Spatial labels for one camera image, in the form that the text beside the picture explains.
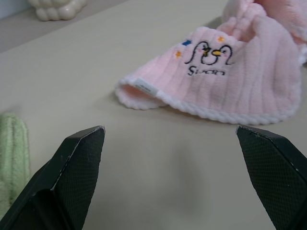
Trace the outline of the cream bumpy ceramic vase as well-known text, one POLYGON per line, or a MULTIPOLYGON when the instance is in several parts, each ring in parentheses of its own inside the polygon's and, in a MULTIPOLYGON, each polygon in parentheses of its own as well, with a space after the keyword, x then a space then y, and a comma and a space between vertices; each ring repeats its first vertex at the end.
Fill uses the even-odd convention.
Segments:
POLYGON ((41 21, 71 20, 86 6, 88 0, 28 0, 41 21))

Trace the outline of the pink swan towel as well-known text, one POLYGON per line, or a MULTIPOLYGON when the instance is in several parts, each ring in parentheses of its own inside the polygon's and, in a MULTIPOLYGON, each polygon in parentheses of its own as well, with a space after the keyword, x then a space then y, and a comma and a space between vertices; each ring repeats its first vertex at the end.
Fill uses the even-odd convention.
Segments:
POLYGON ((273 124, 298 110, 305 63, 307 0, 228 0, 220 26, 199 27, 121 79, 115 95, 135 110, 273 124))

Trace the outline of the green towel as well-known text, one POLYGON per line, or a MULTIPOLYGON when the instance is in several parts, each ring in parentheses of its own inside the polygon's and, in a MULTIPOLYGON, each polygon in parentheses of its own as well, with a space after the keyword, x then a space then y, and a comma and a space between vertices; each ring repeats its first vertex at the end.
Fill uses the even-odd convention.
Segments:
POLYGON ((13 113, 0 114, 0 219, 30 178, 27 127, 13 113))

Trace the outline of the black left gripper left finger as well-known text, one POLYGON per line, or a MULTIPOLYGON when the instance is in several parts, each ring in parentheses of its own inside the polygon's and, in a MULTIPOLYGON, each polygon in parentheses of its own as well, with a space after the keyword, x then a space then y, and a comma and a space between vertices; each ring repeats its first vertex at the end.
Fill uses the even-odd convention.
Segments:
POLYGON ((66 137, 0 220, 0 230, 82 230, 99 174, 104 126, 66 137))

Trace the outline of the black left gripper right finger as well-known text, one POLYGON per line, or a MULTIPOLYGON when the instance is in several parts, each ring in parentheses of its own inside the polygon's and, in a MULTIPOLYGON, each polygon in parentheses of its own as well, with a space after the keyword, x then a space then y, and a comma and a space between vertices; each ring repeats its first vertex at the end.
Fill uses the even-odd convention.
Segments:
POLYGON ((251 183, 276 230, 307 230, 307 157, 267 130, 236 129, 251 183))

